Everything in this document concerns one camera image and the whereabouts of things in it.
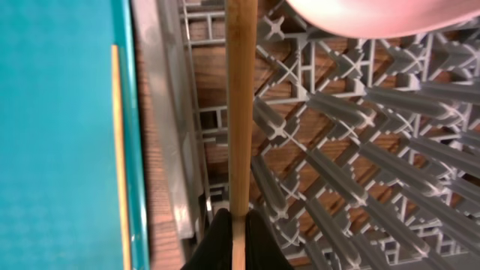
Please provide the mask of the grey dishwasher rack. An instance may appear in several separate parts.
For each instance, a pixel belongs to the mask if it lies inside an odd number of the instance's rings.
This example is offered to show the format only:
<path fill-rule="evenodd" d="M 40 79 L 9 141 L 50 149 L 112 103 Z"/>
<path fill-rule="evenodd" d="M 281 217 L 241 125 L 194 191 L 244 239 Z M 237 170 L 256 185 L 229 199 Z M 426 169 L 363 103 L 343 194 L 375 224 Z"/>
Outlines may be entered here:
<path fill-rule="evenodd" d="M 133 1 L 153 269 L 229 207 L 225 1 Z M 403 37 L 258 1 L 249 207 L 295 269 L 479 267 L 479 15 Z"/>

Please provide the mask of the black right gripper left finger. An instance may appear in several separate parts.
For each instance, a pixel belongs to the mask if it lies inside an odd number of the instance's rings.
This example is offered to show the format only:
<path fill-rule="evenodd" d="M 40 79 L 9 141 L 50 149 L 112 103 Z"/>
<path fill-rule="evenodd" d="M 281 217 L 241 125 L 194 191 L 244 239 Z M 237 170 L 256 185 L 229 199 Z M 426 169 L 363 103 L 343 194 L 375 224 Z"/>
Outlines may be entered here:
<path fill-rule="evenodd" d="M 205 238 L 181 270 L 230 270 L 232 267 L 232 215 L 221 208 L 217 211 Z"/>

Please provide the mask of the large pink plate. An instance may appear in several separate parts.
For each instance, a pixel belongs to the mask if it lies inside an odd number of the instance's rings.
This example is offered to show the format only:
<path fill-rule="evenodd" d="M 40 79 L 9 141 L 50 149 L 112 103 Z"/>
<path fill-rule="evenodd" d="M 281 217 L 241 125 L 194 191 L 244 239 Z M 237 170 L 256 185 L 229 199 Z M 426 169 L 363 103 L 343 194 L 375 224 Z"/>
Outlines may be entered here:
<path fill-rule="evenodd" d="M 287 0 L 311 25 L 348 38 L 397 38 L 479 15 L 479 0 Z"/>

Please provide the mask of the teal plastic tray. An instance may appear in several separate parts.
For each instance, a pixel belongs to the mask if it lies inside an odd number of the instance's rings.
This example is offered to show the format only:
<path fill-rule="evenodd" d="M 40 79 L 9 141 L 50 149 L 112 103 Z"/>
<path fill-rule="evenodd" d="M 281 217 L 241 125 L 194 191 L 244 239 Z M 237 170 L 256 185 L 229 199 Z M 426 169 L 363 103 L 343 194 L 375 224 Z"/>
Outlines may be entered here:
<path fill-rule="evenodd" d="M 111 46 L 121 68 L 131 269 L 148 269 L 128 0 L 1 3 L 1 267 L 123 269 Z"/>

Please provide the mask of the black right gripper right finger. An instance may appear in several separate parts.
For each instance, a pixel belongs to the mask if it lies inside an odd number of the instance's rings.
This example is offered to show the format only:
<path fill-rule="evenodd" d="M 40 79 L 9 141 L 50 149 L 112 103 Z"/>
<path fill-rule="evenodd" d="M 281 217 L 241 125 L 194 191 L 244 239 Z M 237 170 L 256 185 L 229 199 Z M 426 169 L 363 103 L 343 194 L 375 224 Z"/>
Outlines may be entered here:
<path fill-rule="evenodd" d="M 257 210 L 247 213 L 245 256 L 247 270 L 293 270 Z"/>

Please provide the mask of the wooden chopstick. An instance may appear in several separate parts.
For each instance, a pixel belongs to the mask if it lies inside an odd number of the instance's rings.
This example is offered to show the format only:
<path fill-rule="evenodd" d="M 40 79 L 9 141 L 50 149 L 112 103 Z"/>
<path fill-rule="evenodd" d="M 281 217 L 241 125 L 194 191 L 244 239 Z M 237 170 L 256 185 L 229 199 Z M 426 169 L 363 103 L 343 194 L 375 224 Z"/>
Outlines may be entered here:
<path fill-rule="evenodd" d="M 249 210 L 257 0 L 226 1 L 229 211 L 232 269 L 246 268 L 245 218 Z"/>
<path fill-rule="evenodd" d="M 131 270 L 131 237 L 128 215 L 128 187 L 125 169 L 125 137 L 122 109 L 122 75 L 120 68 L 119 48 L 111 46 L 112 56 L 112 108 L 113 134 L 115 141 L 115 168 L 118 188 L 118 209 L 121 225 L 121 246 L 123 269 Z"/>

